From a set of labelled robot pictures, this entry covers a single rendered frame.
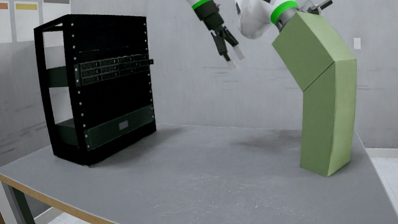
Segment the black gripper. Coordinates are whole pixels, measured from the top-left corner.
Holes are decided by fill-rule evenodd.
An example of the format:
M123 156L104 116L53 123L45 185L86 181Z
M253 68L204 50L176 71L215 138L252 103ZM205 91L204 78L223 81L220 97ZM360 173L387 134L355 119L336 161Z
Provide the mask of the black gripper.
M239 42L234 38L234 36L227 29L226 26L221 25L224 24L224 20L220 16L219 12L211 15L210 17L207 17L205 20L203 20L203 23L206 25L206 28L209 31L213 30L213 32L211 32L211 35L215 41L216 48L218 49L218 53L220 54L220 56L224 57L226 63L231 70L236 68L237 65L235 64L233 58L227 50L225 40L233 47L239 60L244 59L245 56L238 45Z

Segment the black server rack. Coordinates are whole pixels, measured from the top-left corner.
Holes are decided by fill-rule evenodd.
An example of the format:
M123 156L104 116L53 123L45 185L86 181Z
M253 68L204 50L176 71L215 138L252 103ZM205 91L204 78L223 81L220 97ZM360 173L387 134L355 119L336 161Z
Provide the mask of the black server rack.
M66 66L46 69L43 32L56 31ZM157 131L146 17L66 14L34 28L34 41L55 157L89 168ZM55 124L49 88L57 87L68 87L73 118Z

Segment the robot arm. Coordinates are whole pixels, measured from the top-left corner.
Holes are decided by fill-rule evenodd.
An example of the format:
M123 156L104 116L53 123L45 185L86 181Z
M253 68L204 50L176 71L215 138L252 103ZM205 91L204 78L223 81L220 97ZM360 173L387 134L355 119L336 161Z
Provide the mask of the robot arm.
M220 11L218 6L221 4L214 0L186 1L200 21ZM320 15L333 1L327 0L319 5L308 0L301 6L295 0L235 0L235 3L240 33L254 40L263 37L272 24L280 33L296 11Z

